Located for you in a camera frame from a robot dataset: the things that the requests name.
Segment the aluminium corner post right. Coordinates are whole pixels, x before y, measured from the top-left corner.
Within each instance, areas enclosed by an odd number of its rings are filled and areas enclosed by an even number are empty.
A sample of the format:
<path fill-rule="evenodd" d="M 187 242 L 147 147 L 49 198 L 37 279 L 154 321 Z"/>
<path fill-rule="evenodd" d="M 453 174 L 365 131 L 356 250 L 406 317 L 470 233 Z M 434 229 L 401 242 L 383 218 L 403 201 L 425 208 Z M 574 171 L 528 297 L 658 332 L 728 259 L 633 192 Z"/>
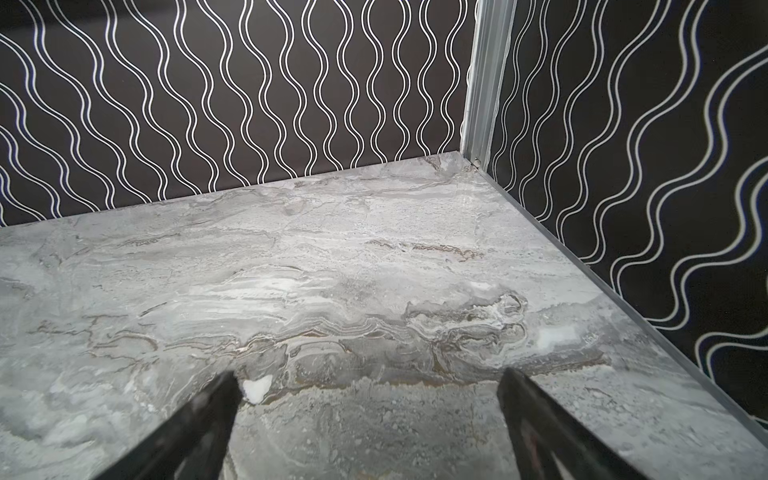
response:
<path fill-rule="evenodd" d="M 474 33 L 460 152 L 483 172 L 490 162 L 517 5 L 515 0 L 483 0 L 478 1 L 473 10 Z"/>

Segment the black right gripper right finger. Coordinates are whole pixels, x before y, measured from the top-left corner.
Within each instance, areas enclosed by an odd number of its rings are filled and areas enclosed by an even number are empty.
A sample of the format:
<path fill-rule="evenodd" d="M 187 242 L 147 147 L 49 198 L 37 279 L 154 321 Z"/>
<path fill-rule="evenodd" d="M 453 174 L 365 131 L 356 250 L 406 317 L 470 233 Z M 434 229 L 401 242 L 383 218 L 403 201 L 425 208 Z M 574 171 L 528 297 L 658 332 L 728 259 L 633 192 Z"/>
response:
<path fill-rule="evenodd" d="M 504 370 L 497 398 L 522 479 L 645 477 L 521 370 Z"/>

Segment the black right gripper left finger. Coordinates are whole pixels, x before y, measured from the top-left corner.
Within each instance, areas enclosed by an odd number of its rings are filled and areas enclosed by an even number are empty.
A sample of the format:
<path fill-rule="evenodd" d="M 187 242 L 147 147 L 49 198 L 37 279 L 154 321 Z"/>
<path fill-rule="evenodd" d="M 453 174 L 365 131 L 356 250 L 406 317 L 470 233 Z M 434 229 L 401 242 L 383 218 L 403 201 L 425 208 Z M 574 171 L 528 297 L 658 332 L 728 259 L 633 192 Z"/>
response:
<path fill-rule="evenodd" d="M 217 375 L 99 479 L 217 479 L 243 395 L 232 371 Z"/>

